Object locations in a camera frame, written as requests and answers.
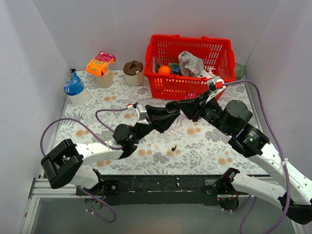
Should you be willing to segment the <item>glossy black gold-trimmed case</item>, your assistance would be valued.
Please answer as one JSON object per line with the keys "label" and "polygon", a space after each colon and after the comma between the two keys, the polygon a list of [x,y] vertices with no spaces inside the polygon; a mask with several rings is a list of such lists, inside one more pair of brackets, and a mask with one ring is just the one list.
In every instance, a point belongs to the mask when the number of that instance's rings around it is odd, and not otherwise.
{"label": "glossy black gold-trimmed case", "polygon": [[166,106],[166,111],[167,113],[176,113],[176,112],[180,112],[180,109],[176,105],[169,105],[169,106]]}

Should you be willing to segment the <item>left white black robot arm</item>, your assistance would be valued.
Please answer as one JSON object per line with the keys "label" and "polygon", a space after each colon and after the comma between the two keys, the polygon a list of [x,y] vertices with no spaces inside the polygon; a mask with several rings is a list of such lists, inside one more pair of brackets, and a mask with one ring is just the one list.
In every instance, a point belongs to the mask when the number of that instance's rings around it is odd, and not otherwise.
{"label": "left white black robot arm", "polygon": [[93,136],[98,142],[92,144],[76,144],[71,139],[65,139],[44,154],[40,163],[51,188],[72,184],[88,189],[93,195],[100,194],[104,180],[97,170],[87,168],[88,164],[129,157],[141,139],[153,130],[164,133],[180,115],[180,110],[174,105],[161,108],[135,103],[128,104],[125,109],[136,111],[138,120],[134,126],[118,125],[110,141],[103,141],[96,134]]}

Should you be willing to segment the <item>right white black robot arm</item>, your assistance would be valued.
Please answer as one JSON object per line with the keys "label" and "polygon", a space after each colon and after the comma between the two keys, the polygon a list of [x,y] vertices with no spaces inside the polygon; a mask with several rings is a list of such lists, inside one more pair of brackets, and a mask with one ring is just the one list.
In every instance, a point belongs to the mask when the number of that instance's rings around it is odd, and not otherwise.
{"label": "right white black robot arm", "polygon": [[287,165],[286,174],[280,152],[259,129],[249,124],[252,112],[240,100],[229,101],[221,108],[216,99],[207,101],[198,98],[171,101],[167,112],[183,112],[193,122],[206,120],[223,134],[230,136],[228,144],[239,154],[256,163],[277,184],[247,176],[238,169],[229,168],[208,187],[209,192],[231,194],[234,191],[249,193],[263,199],[286,212],[286,216],[299,224],[312,220],[312,182],[292,165]]}

